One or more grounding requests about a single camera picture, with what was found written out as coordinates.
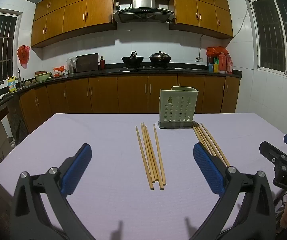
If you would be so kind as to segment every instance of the red bag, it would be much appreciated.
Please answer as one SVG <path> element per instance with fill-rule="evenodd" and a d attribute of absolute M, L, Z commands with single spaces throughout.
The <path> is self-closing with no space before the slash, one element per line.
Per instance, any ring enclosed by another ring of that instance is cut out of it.
<path fill-rule="evenodd" d="M 24 69 L 27 69 L 27 64 L 29 61 L 29 51 L 30 47 L 26 45 L 20 46 L 20 48 L 17 51 L 17 56 L 19 58 L 20 64 Z"/>

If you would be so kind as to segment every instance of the table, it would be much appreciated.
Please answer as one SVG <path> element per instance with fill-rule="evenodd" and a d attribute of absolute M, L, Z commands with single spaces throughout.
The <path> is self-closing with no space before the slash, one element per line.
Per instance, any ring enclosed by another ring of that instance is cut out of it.
<path fill-rule="evenodd" d="M 0 163 L 0 184 L 13 195 L 22 171 L 31 175 L 59 167 L 83 143 L 93 157 L 67 200 L 97 240 L 189 239 L 203 223 L 218 196 L 210 190 L 193 158 L 198 142 L 193 129 L 157 129 L 167 185 L 149 189 L 135 126 L 145 122 L 154 140 L 158 114 L 55 114 L 32 132 Z M 274 165 L 259 153 L 268 141 L 287 154 L 284 134 L 261 117 L 245 114 L 195 114 L 213 135 L 230 164 L 240 172 L 266 173 L 272 184 Z M 52 224 L 60 225 L 42 194 Z M 224 229 L 232 226 L 240 194 Z"/>

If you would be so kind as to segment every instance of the countertop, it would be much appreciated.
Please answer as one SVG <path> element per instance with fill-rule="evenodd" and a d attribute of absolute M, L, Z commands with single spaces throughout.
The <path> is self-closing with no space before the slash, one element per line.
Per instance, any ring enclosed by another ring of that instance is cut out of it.
<path fill-rule="evenodd" d="M 242 77 L 242 71 L 238 70 L 233 70 L 233 74 L 225 74 L 225 73 L 213 73 L 209 72 L 208 70 L 205 69 L 194 69 L 194 68 L 188 68 L 192 64 L 178 64 L 178 63 L 173 63 L 174 67 L 177 66 L 187 66 L 187 68 L 173 68 L 173 69 L 139 69 L 139 70 L 130 70 L 126 69 L 125 67 L 118 67 L 118 68 L 107 68 L 105 70 L 92 70 L 92 71 L 87 71 L 87 72 L 80 72 L 80 73 L 73 73 L 69 75 L 64 75 L 61 77 L 52 77 L 48 78 L 45 81 L 37 82 L 34 84 L 31 84 L 29 86 L 25 86 L 23 88 L 17 89 L 15 92 L 12 93 L 7 93 L 7 95 L 0 101 L 0 106 L 12 99 L 15 95 L 20 95 L 32 88 L 46 85 L 46 84 L 51 84 L 51 83 L 56 83 L 56 82 L 64 82 L 66 80 L 70 79 L 78 79 L 78 78 L 86 78 L 86 77 L 94 77 L 94 76 L 107 76 L 107 75 L 117 75 L 117 74 L 199 74 L 199 75 L 211 75 L 211 76 L 231 76 L 231 77 L 237 77 L 241 78 Z"/>

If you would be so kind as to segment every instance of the range hood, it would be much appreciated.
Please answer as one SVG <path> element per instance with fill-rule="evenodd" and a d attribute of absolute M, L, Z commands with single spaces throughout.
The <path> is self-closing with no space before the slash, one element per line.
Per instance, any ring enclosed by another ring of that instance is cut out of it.
<path fill-rule="evenodd" d="M 132 0 L 132 8 L 118 10 L 113 14 L 116 22 L 170 22 L 173 11 L 156 8 L 156 0 Z"/>

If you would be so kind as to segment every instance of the red bottle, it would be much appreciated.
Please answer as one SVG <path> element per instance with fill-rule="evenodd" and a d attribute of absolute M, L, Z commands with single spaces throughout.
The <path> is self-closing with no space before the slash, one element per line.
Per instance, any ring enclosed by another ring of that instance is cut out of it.
<path fill-rule="evenodd" d="M 103 56 L 101 56 L 101 60 L 100 60 L 100 69 L 105 69 L 105 63 L 104 63 Z"/>

